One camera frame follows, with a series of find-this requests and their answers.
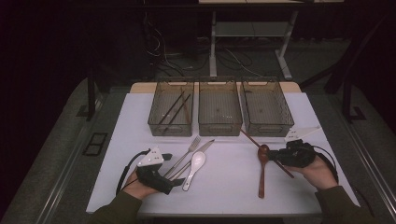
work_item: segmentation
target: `spoon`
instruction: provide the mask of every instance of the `spoon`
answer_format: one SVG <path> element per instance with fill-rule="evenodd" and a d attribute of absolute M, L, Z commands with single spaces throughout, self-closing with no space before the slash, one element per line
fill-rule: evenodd
<path fill-rule="evenodd" d="M 192 178 L 195 175 L 195 172 L 197 172 L 205 163 L 205 153 L 202 151 L 197 151 L 194 153 L 194 155 L 192 155 L 192 159 L 191 159 L 191 170 L 190 170 L 190 174 L 186 179 L 186 182 L 184 183 L 183 189 L 184 190 L 189 190 Z"/>
<path fill-rule="evenodd" d="M 265 164 L 269 161 L 267 157 L 267 152 L 270 148 L 267 145 L 261 145 L 259 147 L 259 150 L 257 152 L 257 155 L 259 157 L 259 161 L 262 164 L 262 174 L 260 176 L 260 185 L 259 185 L 259 198 L 264 198 L 264 168 Z"/>

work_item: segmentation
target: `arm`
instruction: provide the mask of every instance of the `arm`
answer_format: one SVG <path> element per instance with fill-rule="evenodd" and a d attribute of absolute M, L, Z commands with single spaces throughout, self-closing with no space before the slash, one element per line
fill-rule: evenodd
<path fill-rule="evenodd" d="M 318 189 L 315 195 L 323 212 L 324 224 L 377 223 L 367 210 L 350 200 L 320 157 L 316 156 L 314 162 L 305 168 L 286 168 L 303 174 L 305 179 Z"/>
<path fill-rule="evenodd" d="M 114 200 L 96 210 L 89 224 L 112 223 L 112 224 L 135 224 L 137 212 L 145 199 L 157 190 L 147 187 L 139 182 L 135 171 L 128 177 L 126 185 Z"/>

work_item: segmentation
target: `white plastic spoon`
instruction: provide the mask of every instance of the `white plastic spoon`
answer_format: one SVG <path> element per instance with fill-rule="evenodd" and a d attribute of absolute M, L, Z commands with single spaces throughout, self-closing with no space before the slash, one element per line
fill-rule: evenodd
<path fill-rule="evenodd" d="M 205 153 L 202 151 L 197 151 L 192 155 L 191 159 L 191 171 L 189 176 L 186 179 L 186 182 L 184 183 L 183 189 L 184 190 L 189 190 L 189 187 L 191 185 L 192 178 L 194 177 L 195 173 L 204 165 L 205 163 Z"/>

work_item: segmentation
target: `hand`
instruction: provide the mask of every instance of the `hand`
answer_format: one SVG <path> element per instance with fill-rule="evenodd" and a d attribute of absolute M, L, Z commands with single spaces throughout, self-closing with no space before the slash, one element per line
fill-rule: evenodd
<path fill-rule="evenodd" d="M 136 169 L 134 169 L 134 171 L 126 180 L 125 187 L 122 189 L 122 191 L 140 200 L 143 200 L 152 193 L 158 192 L 158 190 L 140 183 L 140 181 L 137 179 Z"/>
<path fill-rule="evenodd" d="M 338 186 L 332 172 L 319 156 L 305 168 L 285 166 L 290 171 L 296 171 L 304 175 L 305 179 L 317 189 L 330 189 Z"/>

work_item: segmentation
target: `wooden spoon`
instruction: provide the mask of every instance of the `wooden spoon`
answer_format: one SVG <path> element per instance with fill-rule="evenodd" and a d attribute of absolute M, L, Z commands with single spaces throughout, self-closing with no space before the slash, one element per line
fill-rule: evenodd
<path fill-rule="evenodd" d="M 270 148 L 267 145 L 261 145 L 257 152 L 259 161 L 262 164 L 262 174 L 260 176 L 260 185 L 259 185 L 259 198 L 264 198 L 264 192 L 265 192 L 265 190 L 264 190 L 264 176 L 265 176 L 264 168 L 265 168 L 265 164 L 269 161 L 268 157 L 267 157 L 267 153 L 268 153 L 269 149 Z"/>

